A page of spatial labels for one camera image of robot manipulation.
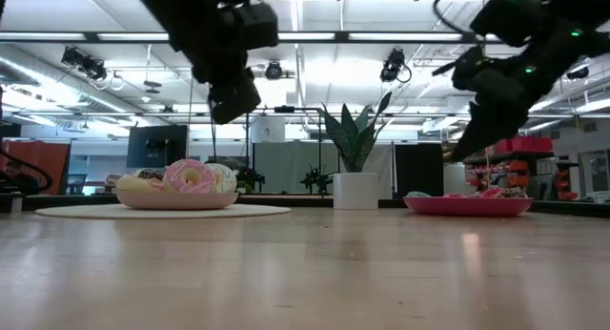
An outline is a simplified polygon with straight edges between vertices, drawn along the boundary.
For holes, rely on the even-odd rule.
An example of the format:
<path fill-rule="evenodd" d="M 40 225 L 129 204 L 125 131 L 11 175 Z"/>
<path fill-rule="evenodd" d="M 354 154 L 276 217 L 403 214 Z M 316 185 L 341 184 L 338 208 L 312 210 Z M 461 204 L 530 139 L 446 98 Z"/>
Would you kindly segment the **large pink sprinkled donut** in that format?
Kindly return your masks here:
<path fill-rule="evenodd" d="M 193 159 L 175 161 L 163 177 L 166 192 L 208 194 L 215 192 L 215 175 L 204 163 Z"/>

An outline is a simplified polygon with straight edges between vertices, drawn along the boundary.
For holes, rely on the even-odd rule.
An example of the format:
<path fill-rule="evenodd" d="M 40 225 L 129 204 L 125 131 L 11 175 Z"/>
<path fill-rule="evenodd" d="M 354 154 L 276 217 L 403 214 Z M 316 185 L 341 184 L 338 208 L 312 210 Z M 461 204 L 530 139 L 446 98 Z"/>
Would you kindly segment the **orange partition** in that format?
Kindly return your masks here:
<path fill-rule="evenodd" d="M 70 165 L 70 144 L 5 139 L 2 147 L 10 155 L 37 166 L 51 176 L 52 185 L 45 194 L 61 196 L 65 193 Z"/>

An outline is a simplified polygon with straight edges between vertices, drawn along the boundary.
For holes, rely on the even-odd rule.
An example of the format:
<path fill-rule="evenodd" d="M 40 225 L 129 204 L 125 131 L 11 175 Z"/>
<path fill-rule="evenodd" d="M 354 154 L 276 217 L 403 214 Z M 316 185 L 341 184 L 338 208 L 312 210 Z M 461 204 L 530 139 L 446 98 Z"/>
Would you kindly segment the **red storage bins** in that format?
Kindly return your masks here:
<path fill-rule="evenodd" d="M 515 136 L 503 139 L 495 145 L 495 153 L 499 155 L 513 152 L 523 153 L 552 153 L 553 142 L 548 137 Z"/>

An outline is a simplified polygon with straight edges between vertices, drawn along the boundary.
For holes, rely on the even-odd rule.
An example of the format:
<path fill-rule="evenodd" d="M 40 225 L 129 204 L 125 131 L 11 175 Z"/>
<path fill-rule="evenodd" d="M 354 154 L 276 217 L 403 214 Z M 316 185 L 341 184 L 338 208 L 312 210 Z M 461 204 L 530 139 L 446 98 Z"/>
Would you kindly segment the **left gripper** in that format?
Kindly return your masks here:
<path fill-rule="evenodd" d="M 252 39 L 242 14 L 197 14 L 192 26 L 190 60 L 198 82 L 226 80 L 245 64 Z M 227 82 L 210 86 L 209 108 L 216 124 L 227 124 L 255 110 L 260 103 L 250 68 Z"/>

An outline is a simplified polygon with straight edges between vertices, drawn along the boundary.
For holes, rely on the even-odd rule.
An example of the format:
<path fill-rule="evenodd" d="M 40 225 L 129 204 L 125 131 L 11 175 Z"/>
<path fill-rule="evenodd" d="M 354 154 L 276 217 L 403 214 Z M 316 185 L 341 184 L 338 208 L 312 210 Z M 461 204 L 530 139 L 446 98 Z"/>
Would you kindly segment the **white cylinder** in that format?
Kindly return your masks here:
<path fill-rule="evenodd" d="M 466 195 L 470 187 L 466 183 L 465 165 L 463 163 L 446 163 L 443 166 L 444 194 Z"/>

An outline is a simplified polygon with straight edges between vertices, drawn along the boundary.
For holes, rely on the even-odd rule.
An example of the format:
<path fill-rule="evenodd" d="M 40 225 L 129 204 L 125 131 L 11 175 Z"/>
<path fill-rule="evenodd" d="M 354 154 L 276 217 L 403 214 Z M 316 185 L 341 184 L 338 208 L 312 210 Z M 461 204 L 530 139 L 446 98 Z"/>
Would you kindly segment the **large white blue-striped donut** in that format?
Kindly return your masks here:
<path fill-rule="evenodd" d="M 217 193 L 234 193 L 237 188 L 235 172 L 222 164 L 206 163 L 205 166 L 214 174 Z"/>

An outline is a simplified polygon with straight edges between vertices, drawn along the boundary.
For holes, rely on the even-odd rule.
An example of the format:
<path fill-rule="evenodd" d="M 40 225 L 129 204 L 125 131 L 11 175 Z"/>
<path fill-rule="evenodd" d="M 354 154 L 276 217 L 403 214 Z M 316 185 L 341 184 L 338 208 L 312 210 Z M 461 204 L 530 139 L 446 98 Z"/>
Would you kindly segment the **black panel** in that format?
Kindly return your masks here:
<path fill-rule="evenodd" d="M 395 159 L 396 192 L 400 197 L 410 192 L 444 195 L 443 158 L 439 144 L 397 145 Z"/>

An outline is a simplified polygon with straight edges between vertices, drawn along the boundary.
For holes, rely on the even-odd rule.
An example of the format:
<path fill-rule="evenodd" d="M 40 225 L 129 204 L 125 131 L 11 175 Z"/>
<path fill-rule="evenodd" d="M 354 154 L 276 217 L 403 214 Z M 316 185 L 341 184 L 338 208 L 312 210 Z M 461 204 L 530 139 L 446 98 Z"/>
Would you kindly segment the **light pink plate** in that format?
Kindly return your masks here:
<path fill-rule="evenodd" d="M 216 210 L 233 205 L 239 193 L 153 193 L 153 192 L 117 192 L 116 197 L 125 206 L 138 210 Z"/>

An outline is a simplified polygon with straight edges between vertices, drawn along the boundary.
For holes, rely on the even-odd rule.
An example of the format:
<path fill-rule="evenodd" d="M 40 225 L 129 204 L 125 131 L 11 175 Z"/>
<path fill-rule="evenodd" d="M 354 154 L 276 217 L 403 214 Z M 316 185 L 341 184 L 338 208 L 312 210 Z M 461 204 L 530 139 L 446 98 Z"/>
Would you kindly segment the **large plain pink donut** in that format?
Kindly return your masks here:
<path fill-rule="evenodd" d="M 142 178 L 135 175 L 123 175 L 115 183 L 117 192 L 160 193 L 163 182 L 156 178 Z"/>

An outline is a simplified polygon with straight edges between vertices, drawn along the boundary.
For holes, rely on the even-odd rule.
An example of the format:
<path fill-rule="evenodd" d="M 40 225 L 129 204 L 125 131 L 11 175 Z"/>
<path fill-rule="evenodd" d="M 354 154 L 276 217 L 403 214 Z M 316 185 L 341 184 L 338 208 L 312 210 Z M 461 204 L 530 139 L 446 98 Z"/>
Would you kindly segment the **magenta plate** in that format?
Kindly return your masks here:
<path fill-rule="evenodd" d="M 443 217 L 517 217 L 534 203 L 532 198 L 405 196 L 403 200 L 417 214 Z"/>

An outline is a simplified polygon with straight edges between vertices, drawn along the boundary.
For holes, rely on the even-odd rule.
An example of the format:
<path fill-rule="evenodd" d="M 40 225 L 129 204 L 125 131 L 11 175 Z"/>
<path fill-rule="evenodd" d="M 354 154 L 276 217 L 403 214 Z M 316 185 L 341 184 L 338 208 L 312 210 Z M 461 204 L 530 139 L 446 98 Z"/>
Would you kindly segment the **dark leafy background plant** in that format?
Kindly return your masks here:
<path fill-rule="evenodd" d="M 254 194 L 262 191 L 262 186 L 266 182 L 264 175 L 252 168 L 241 168 L 237 175 L 237 190 L 242 194 Z"/>

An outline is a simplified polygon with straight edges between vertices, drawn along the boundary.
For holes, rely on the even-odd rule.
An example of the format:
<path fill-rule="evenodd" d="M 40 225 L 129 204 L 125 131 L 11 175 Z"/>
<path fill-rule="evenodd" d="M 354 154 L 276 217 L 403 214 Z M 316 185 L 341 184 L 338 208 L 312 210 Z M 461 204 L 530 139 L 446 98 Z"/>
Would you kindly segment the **white round woven placemat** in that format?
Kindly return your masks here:
<path fill-rule="evenodd" d="M 234 204 L 217 210 L 138 210 L 122 204 L 81 205 L 52 207 L 36 210 L 44 217 L 90 218 L 90 219 L 200 219 L 218 217 L 263 217 L 283 215 L 290 208 Z"/>

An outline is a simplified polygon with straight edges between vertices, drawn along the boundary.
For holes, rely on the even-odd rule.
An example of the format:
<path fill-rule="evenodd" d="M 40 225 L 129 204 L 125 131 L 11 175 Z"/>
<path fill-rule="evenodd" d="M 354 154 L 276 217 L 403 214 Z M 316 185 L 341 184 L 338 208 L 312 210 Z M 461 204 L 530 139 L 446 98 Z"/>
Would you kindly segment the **green plant in white pot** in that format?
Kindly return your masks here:
<path fill-rule="evenodd" d="M 376 127 L 379 116 L 387 109 L 392 94 L 387 92 L 374 111 L 365 107 L 353 117 L 346 104 L 337 120 L 325 105 L 318 114 L 324 122 L 326 134 L 338 150 L 344 171 L 334 174 L 334 208 L 338 210 L 376 210 L 378 208 L 378 174 L 364 173 L 364 165 L 376 144 L 378 133 L 385 127 Z"/>

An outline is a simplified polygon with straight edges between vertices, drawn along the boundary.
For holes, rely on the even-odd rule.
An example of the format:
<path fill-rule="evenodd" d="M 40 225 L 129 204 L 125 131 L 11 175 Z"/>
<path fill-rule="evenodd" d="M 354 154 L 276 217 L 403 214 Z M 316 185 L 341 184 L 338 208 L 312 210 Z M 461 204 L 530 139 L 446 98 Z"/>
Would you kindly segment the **grey partition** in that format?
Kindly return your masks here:
<path fill-rule="evenodd" d="M 344 172 L 336 146 L 331 142 L 289 141 L 253 145 L 254 169 L 265 177 L 264 193 L 308 194 L 300 181 L 312 169 L 321 166 L 325 175 Z M 376 144 L 363 168 L 364 173 L 377 174 L 380 199 L 392 197 L 392 152 L 389 144 Z"/>

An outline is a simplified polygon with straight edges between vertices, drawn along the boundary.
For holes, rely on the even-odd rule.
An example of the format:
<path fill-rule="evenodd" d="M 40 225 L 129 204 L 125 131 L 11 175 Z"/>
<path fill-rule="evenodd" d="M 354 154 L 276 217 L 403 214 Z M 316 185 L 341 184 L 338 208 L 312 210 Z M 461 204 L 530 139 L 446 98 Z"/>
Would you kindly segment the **grey glass door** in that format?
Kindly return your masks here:
<path fill-rule="evenodd" d="M 610 195 L 610 150 L 579 153 L 580 197 Z"/>

